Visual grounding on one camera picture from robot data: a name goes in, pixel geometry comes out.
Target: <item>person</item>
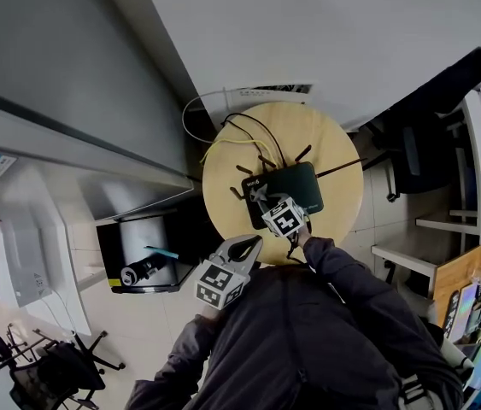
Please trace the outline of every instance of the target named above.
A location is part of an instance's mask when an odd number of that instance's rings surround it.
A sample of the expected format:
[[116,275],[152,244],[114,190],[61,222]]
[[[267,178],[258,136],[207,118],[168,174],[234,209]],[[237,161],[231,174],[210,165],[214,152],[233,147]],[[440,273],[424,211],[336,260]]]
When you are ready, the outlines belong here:
[[412,390],[416,408],[461,407],[458,375],[390,285],[331,239],[303,230],[297,245],[307,266],[253,271],[235,304],[205,308],[126,410],[413,408]]

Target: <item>tile floor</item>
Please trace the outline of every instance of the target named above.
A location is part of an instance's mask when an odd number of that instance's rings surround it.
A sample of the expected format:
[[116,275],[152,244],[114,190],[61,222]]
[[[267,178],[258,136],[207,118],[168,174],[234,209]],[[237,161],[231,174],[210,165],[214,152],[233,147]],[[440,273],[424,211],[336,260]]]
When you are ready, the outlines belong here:
[[[371,159],[370,136],[361,132],[355,138],[361,156]],[[449,191],[437,190],[424,195],[402,196],[394,203],[386,200],[388,187],[384,166],[364,172],[364,196],[353,231],[340,246],[357,260],[366,263],[377,276],[384,278],[381,260],[375,260],[371,247],[378,243],[405,253],[434,261],[447,258],[450,242],[443,234],[414,225],[414,219],[447,207]],[[95,272],[102,265],[94,225],[68,227],[73,264],[78,278]],[[110,360],[126,363],[121,372],[106,369],[107,389],[96,393],[95,402],[102,410],[123,408],[138,378],[151,379],[167,358],[173,341],[184,324],[191,320],[200,306],[189,290],[173,294],[115,295],[107,281],[83,292],[83,302],[92,330],[106,330],[109,336],[101,343],[99,353]],[[33,327],[59,337],[57,327],[28,316],[23,311],[11,311],[0,305],[0,332],[9,322],[17,324],[27,335]]]

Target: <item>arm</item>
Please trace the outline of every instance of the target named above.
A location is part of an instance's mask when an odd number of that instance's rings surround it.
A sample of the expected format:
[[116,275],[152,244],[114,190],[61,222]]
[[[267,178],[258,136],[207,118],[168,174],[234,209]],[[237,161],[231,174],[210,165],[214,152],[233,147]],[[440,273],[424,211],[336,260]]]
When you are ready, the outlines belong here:
[[311,268],[333,284],[355,316],[364,334],[384,357],[407,378],[416,374],[427,390],[435,392],[444,408],[460,408],[462,386],[442,357],[421,320],[387,283],[333,240],[300,238]]
[[176,410],[183,408],[198,391],[204,361],[216,337],[217,321],[197,315],[173,345],[164,367],[154,381],[134,384],[126,410]]

